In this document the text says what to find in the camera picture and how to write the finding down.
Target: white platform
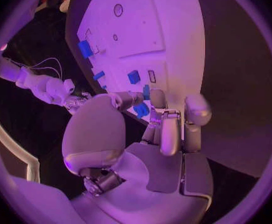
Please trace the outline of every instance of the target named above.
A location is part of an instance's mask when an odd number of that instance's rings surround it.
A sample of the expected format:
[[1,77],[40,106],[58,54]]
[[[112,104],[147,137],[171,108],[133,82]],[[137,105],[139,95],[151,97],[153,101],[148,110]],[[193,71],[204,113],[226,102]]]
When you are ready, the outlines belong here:
[[[119,17],[116,4],[123,7]],[[108,92],[141,92],[147,84],[163,89],[168,107],[181,112],[184,98],[200,92],[205,37],[198,0],[92,0],[77,35],[90,43],[93,73],[104,71],[98,82]],[[135,85],[128,79],[133,70],[140,76]],[[148,70],[154,71],[156,83],[150,82]]]

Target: blue block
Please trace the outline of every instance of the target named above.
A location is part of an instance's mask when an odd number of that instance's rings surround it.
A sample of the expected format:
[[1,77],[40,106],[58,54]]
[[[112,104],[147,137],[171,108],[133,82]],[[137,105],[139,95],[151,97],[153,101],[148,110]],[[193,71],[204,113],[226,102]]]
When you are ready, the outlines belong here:
[[130,80],[130,83],[133,85],[140,81],[140,76],[137,70],[128,73],[128,78]]
[[104,75],[105,75],[104,71],[101,71],[101,72],[95,74],[95,75],[93,76],[93,78],[94,78],[95,81],[97,81],[98,79],[100,79],[100,78],[101,78],[102,76],[104,76]]
[[137,113],[137,118],[142,118],[143,116],[149,114],[149,108],[143,102],[137,106],[134,106],[133,109]]
[[143,88],[143,97],[145,101],[149,101],[150,100],[150,96],[149,96],[149,85],[145,85]]
[[80,41],[78,43],[78,46],[82,52],[82,55],[84,58],[88,58],[90,56],[92,56],[94,53],[92,52],[91,48],[90,48],[90,45],[88,43],[87,40],[84,40],[84,41]]

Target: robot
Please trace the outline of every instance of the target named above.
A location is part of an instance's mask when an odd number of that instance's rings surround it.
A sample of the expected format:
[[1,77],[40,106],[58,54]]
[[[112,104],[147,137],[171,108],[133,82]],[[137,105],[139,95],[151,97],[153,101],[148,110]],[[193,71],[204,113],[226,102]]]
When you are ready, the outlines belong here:
[[3,57],[0,77],[72,114],[62,154],[67,169],[83,178],[89,205],[120,223],[197,223],[210,207],[213,180],[200,153],[200,132],[211,110],[201,94],[185,98],[181,124],[181,112],[168,108],[165,93],[151,89],[149,124],[141,141],[126,148],[121,112],[141,104],[147,94],[74,96],[72,80],[36,75]]

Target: circular hole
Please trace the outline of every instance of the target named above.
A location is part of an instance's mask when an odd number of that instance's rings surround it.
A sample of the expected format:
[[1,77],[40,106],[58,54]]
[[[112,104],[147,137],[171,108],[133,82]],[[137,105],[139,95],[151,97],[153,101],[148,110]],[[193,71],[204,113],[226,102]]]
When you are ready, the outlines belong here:
[[114,6],[113,11],[114,11],[114,15],[117,16],[117,17],[119,17],[119,16],[121,16],[123,14],[124,9],[123,9],[122,5],[116,4]]

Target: blue object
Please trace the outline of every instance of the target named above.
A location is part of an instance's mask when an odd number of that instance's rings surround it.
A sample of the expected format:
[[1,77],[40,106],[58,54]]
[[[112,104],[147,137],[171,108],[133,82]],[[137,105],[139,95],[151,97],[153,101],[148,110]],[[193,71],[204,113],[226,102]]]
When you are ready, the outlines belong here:
[[78,43],[78,46],[82,52],[82,55],[84,58],[88,58],[90,56],[92,56],[94,53],[92,52],[91,48],[90,48],[90,45],[88,43],[87,40],[84,40],[84,41],[80,41]]
[[105,75],[104,71],[101,71],[101,72],[95,74],[95,75],[93,76],[93,78],[94,78],[95,81],[97,81],[98,79],[100,79],[100,78],[101,78],[102,76],[104,76],[104,75]]
[[140,81],[140,76],[137,70],[128,73],[128,78],[130,80],[130,83],[133,85]]
[[145,101],[149,101],[150,100],[150,96],[149,96],[149,85],[145,85],[143,88],[143,97]]
[[134,106],[133,109],[137,113],[137,118],[142,118],[143,116],[149,114],[149,108],[143,102],[137,106]]

